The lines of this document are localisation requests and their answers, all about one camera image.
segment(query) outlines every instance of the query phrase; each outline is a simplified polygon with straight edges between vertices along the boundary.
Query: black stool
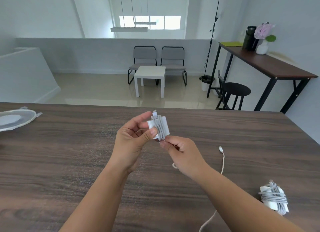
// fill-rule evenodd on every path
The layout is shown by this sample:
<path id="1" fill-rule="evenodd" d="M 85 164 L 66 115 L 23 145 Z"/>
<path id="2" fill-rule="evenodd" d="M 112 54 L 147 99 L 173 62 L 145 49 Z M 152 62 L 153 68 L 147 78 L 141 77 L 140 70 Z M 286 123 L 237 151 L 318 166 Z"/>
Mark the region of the black stool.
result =
<path id="1" fill-rule="evenodd" d="M 243 84 L 232 83 L 232 82 L 226 83 L 224 79 L 220 76 L 220 70 L 218 70 L 218 78 L 219 78 L 222 97 L 220 98 L 220 101 L 219 101 L 219 104 L 217 105 L 216 110 L 234 110 L 238 100 L 238 96 L 241 96 L 239 109 L 238 109 L 240 111 L 242 107 L 243 98 L 245 96 L 250 95 L 251 89 L 249 89 Z M 232 109 L 230 108 L 227 109 L 226 108 L 227 103 L 231 95 L 235 95 L 235 100 L 234 100 Z M 222 101 L 224 103 L 223 108 L 219 108 Z"/>

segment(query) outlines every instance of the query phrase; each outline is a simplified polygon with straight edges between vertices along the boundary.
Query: wood grain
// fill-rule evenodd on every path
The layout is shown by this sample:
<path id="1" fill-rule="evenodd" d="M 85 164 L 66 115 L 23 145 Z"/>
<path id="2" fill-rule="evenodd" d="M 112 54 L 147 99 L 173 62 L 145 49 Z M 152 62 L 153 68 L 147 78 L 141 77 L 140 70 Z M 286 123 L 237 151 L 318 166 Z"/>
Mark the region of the wood grain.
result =
<path id="1" fill-rule="evenodd" d="M 269 55 L 258 55 L 242 47 L 220 46 L 270 78 L 317 78 L 318 76 Z"/>
<path id="2" fill-rule="evenodd" d="M 146 108 L 28 106 L 43 114 L 0 133 L 0 230 L 58 231 L 108 162 L 117 130 Z M 159 108 L 172 135 L 195 141 L 205 160 L 258 198 L 274 180 L 284 189 L 288 219 L 320 230 L 320 147 L 282 113 Z M 156 142 L 144 148 L 125 186 L 114 231 L 198 231 L 213 214 L 204 192 L 172 168 Z M 206 231 L 229 231 L 220 216 Z"/>

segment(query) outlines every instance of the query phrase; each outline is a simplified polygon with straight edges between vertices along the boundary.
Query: round stool seat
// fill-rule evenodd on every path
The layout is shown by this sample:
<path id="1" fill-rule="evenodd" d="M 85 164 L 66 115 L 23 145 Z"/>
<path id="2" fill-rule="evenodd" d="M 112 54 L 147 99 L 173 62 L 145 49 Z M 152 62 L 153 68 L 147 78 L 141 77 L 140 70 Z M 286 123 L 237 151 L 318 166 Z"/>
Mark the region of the round stool seat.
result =
<path id="1" fill-rule="evenodd" d="M 251 89 L 243 84 L 228 82 L 224 84 L 226 93 L 235 96 L 248 96 L 251 93 Z"/>

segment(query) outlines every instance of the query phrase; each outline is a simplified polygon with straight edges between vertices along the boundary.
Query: chair seat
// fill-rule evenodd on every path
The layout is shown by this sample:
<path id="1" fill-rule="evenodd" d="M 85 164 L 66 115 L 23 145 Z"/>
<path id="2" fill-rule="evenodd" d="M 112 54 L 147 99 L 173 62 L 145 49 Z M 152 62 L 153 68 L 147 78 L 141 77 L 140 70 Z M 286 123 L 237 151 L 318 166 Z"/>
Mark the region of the chair seat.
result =
<path id="1" fill-rule="evenodd" d="M 139 64 L 134 64 L 134 65 L 131 65 L 130 67 L 129 67 L 129 69 L 132 69 L 132 70 L 138 70 L 138 68 L 140 67 L 140 66 L 155 66 L 155 64 L 151 64 L 151 63 L 139 63 Z"/>
<path id="2" fill-rule="evenodd" d="M 165 67 L 165 70 L 186 70 L 186 67 L 182 64 L 162 64 L 161 66 Z"/>
<path id="3" fill-rule="evenodd" d="M 225 83 L 224 89 L 226 93 L 235 96 L 248 96 L 251 93 L 251 89 L 243 84 L 228 82 Z"/>

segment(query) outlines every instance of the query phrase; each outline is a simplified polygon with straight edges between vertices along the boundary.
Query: hand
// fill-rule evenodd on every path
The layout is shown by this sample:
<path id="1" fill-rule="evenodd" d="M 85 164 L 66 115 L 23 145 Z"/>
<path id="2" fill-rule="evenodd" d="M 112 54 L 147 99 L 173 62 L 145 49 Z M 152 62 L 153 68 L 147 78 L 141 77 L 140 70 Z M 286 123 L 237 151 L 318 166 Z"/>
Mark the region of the hand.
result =
<path id="1" fill-rule="evenodd" d="M 189 138 L 167 136 L 165 141 L 160 141 L 160 145 L 168 151 L 179 171 L 192 180 L 208 166 L 196 144 Z"/>
<path id="2" fill-rule="evenodd" d="M 157 128 L 149 129 L 148 123 L 143 122 L 151 115 L 151 112 L 146 112 L 136 116 L 118 130 L 108 165 L 128 173 L 137 168 L 142 147 L 158 134 Z"/>

